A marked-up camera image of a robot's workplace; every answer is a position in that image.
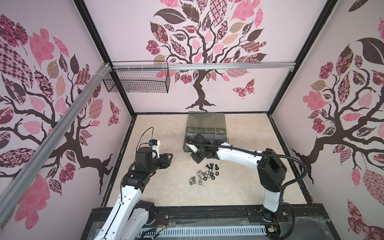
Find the silver wing nut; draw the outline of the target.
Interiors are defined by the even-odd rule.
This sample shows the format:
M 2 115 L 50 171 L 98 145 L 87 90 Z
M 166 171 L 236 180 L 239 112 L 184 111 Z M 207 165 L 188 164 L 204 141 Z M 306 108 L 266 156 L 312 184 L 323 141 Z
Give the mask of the silver wing nut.
M 189 180 L 190 185 L 195 185 L 196 184 L 196 177 L 191 177 Z
M 206 187 L 204 186 L 204 179 L 199 179 L 199 187 L 201 189 L 206 189 Z

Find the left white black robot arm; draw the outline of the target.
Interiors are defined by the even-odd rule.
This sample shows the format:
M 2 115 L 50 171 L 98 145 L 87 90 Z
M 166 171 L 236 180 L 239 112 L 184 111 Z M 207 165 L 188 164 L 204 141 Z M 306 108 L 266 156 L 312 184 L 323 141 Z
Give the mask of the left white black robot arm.
M 96 240 L 134 240 L 142 227 L 155 220 L 155 204 L 141 200 L 151 177 L 170 167 L 173 154 L 158 146 L 140 147 L 120 184 L 120 194 Z

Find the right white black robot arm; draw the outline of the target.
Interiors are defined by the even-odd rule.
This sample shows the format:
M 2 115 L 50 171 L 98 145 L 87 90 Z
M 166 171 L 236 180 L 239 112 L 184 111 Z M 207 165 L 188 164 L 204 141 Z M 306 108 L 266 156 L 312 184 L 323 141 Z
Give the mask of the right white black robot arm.
M 258 171 L 260 183 L 265 189 L 260 216 L 267 222 L 278 220 L 277 212 L 282 203 L 287 167 L 272 149 L 251 151 L 235 147 L 222 140 L 210 142 L 203 135 L 185 139 L 191 157 L 196 163 L 204 159 L 234 162 Z

